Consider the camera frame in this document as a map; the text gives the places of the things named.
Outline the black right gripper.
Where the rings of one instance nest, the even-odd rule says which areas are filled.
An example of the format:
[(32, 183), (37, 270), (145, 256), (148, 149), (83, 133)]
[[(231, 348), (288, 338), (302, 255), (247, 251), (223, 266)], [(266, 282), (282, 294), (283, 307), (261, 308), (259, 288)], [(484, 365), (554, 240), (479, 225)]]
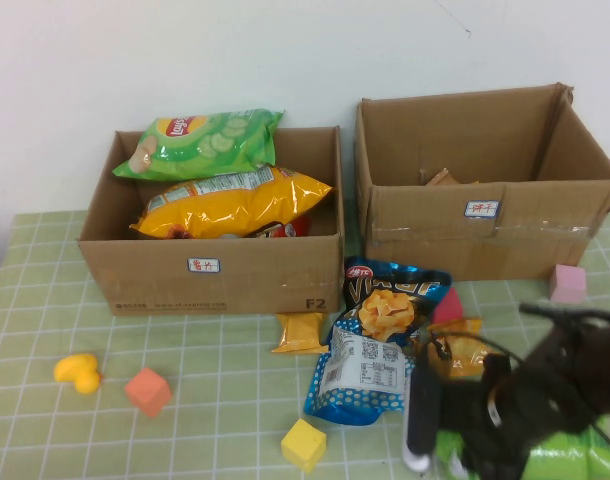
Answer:
[[(528, 408), (519, 402), (519, 390), (534, 384), (533, 367), (512, 368), (509, 357), (502, 354), (484, 358), (478, 380), (441, 383), (438, 429), (463, 435), (461, 463), (480, 479), (522, 478), (535, 425), (528, 418)], [(492, 439), (497, 447), (493, 462), (486, 441)]]

